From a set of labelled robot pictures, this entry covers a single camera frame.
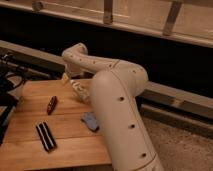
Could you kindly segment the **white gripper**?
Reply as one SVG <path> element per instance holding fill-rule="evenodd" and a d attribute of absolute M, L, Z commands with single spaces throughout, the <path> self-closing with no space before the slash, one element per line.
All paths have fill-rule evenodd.
<path fill-rule="evenodd" d="M 63 85 L 67 84 L 70 81 L 70 78 L 81 78 L 84 75 L 83 70 L 73 64 L 65 65 L 65 72 L 61 77 L 61 82 Z"/>

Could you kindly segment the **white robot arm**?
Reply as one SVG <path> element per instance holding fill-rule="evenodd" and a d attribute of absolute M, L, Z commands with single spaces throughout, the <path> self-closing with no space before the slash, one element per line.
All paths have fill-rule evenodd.
<path fill-rule="evenodd" d="M 146 70 L 120 59 L 90 56 L 78 43 L 62 52 L 70 69 L 93 74 L 90 101 L 115 171 L 164 171 L 135 98 L 148 83 Z"/>

